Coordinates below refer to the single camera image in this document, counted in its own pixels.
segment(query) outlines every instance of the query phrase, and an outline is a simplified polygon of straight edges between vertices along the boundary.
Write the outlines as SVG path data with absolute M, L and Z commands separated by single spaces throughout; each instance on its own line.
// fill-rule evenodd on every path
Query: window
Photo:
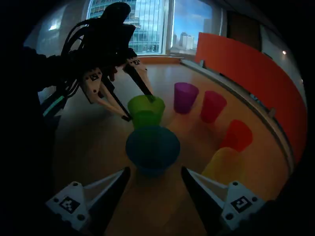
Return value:
M 136 26 L 129 47 L 137 54 L 162 53 L 165 0 L 93 0 L 89 18 L 102 15 L 104 8 L 114 2 L 126 2 L 131 12 L 125 24 Z
M 114 2 L 131 8 L 125 24 L 136 27 L 129 47 L 137 54 L 195 55 L 199 32 L 219 34 L 222 27 L 222 8 L 213 0 L 91 0 L 89 18 Z
M 196 54 L 199 32 L 212 33 L 212 7 L 200 0 L 176 0 L 171 53 Z

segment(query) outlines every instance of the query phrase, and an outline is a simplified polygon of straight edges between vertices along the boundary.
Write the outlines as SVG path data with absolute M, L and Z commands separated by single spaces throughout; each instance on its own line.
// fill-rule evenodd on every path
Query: green strip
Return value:
M 44 112 L 43 116 L 46 116 L 48 112 L 50 112 L 51 109 L 53 109 L 54 106 L 56 106 L 64 97 L 61 96 L 60 98 L 58 98 L 56 101 L 54 101 Z

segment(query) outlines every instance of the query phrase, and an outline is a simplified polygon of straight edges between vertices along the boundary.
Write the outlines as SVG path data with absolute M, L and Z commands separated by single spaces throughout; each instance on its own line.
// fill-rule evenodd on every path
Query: orange partition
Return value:
M 307 111 L 290 77 L 270 58 L 241 42 L 199 33 L 195 61 L 235 81 L 256 96 L 275 118 L 292 146 L 296 162 L 306 143 Z

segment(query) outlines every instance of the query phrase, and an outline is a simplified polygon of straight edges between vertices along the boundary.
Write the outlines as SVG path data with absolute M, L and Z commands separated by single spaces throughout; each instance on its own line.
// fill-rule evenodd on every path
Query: plastic cup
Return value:
M 164 127 L 142 127 L 128 137 L 126 153 L 142 174 L 157 176 L 176 161 L 180 142 Z
M 222 95 L 214 91 L 206 91 L 200 114 L 201 120 L 205 123 L 213 123 L 226 104 L 227 102 Z
M 239 152 L 230 147 L 223 147 L 213 155 L 202 175 L 225 185 L 232 181 L 243 183 L 244 164 L 245 159 Z
M 161 98 L 149 95 L 140 95 L 131 99 L 128 109 L 132 116 L 132 123 L 135 129 L 159 125 L 165 109 Z
M 180 114 L 187 114 L 199 94 L 199 89 L 189 83 L 176 83 L 174 88 L 174 110 Z
M 250 128 L 240 120 L 232 120 L 220 148 L 229 147 L 241 152 L 253 142 Z

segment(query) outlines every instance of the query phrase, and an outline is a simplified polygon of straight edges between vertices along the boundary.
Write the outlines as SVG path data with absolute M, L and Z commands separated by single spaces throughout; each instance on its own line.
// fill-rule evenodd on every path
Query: purple cup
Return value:
M 174 110 L 180 114 L 187 114 L 199 94 L 199 89 L 189 83 L 176 83 L 174 88 Z

